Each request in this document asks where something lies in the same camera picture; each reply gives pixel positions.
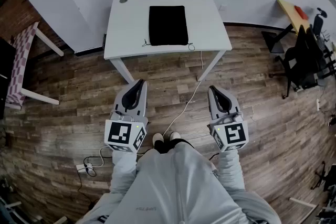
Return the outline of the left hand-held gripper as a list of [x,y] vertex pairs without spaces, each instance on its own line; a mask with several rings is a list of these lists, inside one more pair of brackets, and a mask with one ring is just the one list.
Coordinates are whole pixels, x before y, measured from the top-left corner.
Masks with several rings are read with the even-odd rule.
[[147,82],[143,79],[124,86],[114,100],[114,110],[106,120],[104,142],[115,151],[137,153],[146,136],[148,119]]

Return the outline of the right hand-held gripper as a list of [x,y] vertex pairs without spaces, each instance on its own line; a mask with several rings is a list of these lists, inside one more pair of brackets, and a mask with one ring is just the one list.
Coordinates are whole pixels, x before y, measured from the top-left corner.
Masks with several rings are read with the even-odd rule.
[[219,150],[229,152],[243,148],[249,142],[248,123],[239,112],[236,97],[221,87],[210,86],[208,100],[213,119],[208,127]]

